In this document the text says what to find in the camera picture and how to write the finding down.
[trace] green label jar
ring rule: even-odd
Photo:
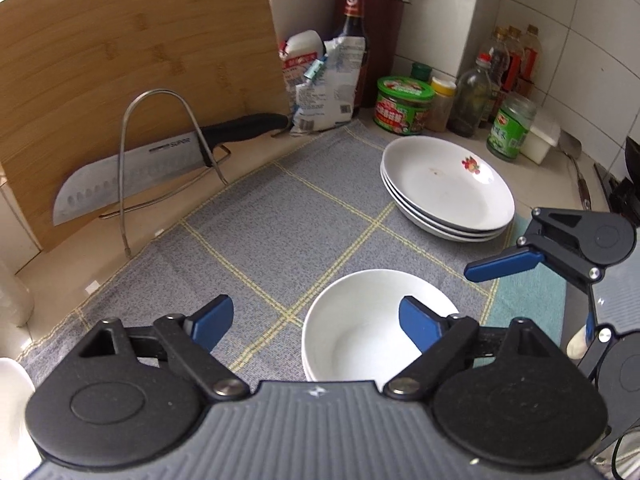
[[[395,134],[411,135],[424,130],[435,95],[425,82],[409,77],[378,80],[375,123]]]
[[[536,105],[521,96],[510,94],[495,116],[486,146],[505,160],[514,160],[527,138],[536,114]]]

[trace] white bowl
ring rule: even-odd
[[[440,316],[458,312],[436,287],[399,270],[361,270],[322,291],[302,328],[307,380],[373,380],[382,389],[417,359],[420,351],[398,319],[405,296],[415,297]]]
[[[433,225],[431,223],[428,223],[425,220],[423,220],[422,218],[419,218],[418,216],[416,216],[415,213],[413,213],[412,211],[409,210],[409,208],[405,205],[404,201],[398,195],[396,195],[396,193],[391,189],[390,184],[384,178],[382,179],[382,182],[385,185],[385,188],[386,188],[387,192],[389,193],[389,195],[391,195],[391,198],[393,198],[394,201],[396,202],[396,205],[398,206],[398,209],[400,210],[400,212],[405,217],[407,217],[407,219],[409,219],[414,225],[418,226],[423,231],[426,231],[431,235],[437,236],[438,238],[442,238],[443,240],[451,240],[453,242],[461,242],[461,243],[487,242],[489,240],[493,240],[494,238],[498,237],[500,235],[500,233],[502,231],[504,231],[504,229],[505,229],[505,228],[502,228],[502,229],[494,232],[493,234],[490,234],[490,235],[482,237],[482,238],[472,238],[472,237],[467,238],[467,237],[462,237],[462,236],[458,236],[458,235],[454,235],[454,234],[448,233],[448,232],[444,231],[443,229],[440,229],[440,228],[436,227],[435,225]]]
[[[13,359],[0,358],[0,478],[21,480],[40,465],[38,450],[24,422],[33,383]]]
[[[435,137],[403,137],[382,155],[386,176],[421,213],[460,230],[505,227],[513,195],[497,171],[466,148]]]
[[[501,229],[495,229],[492,231],[483,231],[481,233],[476,233],[476,232],[468,232],[468,231],[459,231],[457,229],[454,229],[453,227],[447,227],[446,225],[440,224],[438,222],[436,222],[435,220],[429,218],[428,216],[425,216],[423,214],[420,213],[420,211],[418,211],[415,207],[413,207],[410,203],[405,202],[402,197],[398,194],[398,191],[396,189],[394,189],[393,184],[391,184],[391,182],[389,182],[388,177],[385,175],[385,171],[382,168],[382,166],[380,166],[380,177],[382,177],[382,182],[384,183],[386,190],[388,191],[389,195],[391,195],[391,197],[396,201],[396,203],[401,203],[402,206],[404,206],[404,209],[407,209],[410,213],[412,213],[415,217],[417,217],[418,219],[420,219],[422,222],[424,222],[425,224],[428,224],[430,226],[432,226],[433,228],[437,229],[439,232],[445,232],[446,234],[449,235],[454,235],[455,237],[460,237],[460,238],[481,238],[481,241],[486,241],[488,239],[491,239],[497,235],[499,235],[501,232],[503,232],[506,227],[503,227]]]

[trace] gray gripper base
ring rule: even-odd
[[[537,475],[477,462],[434,428],[423,407],[374,383],[264,382],[214,405],[182,446],[120,472],[46,462],[30,480],[595,480],[587,463]]]
[[[636,246],[621,264],[604,271],[601,281],[591,286],[596,325],[611,325],[617,334],[640,330],[640,229]]]

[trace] black knife handle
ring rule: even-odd
[[[207,141],[209,150],[224,142],[238,142],[258,137],[272,130],[283,130],[289,124],[289,118],[281,114],[253,114],[232,119],[225,123],[214,124],[202,128],[202,135]],[[207,166],[211,166],[209,155],[200,147],[202,157]]]

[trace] kitchen countertop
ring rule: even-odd
[[[378,126],[370,110],[363,110],[361,120],[376,133],[389,140],[397,138]],[[472,139],[451,133],[433,134],[465,146],[487,160],[503,177],[516,199],[516,212],[528,216],[536,206],[580,208],[575,170],[559,152],[551,151],[541,166],[524,156],[508,163],[491,155],[485,146],[487,131],[479,130]],[[222,165],[226,178],[232,182],[307,142],[308,137],[261,136],[246,142],[230,144],[233,155]],[[594,210],[607,210],[606,200],[593,169],[593,161],[582,155],[578,161],[591,193]],[[137,203],[159,196],[180,186],[193,174],[127,200]],[[163,230],[199,206],[222,189],[215,172],[210,172],[193,186],[157,205],[127,214],[126,225],[133,253],[139,252]],[[91,292],[107,281],[126,263],[118,228],[118,218],[95,219],[49,253],[40,253],[19,273],[35,298],[35,310],[28,322],[31,338],[45,337],[65,316],[84,302]],[[12,349],[16,357],[20,348]]]

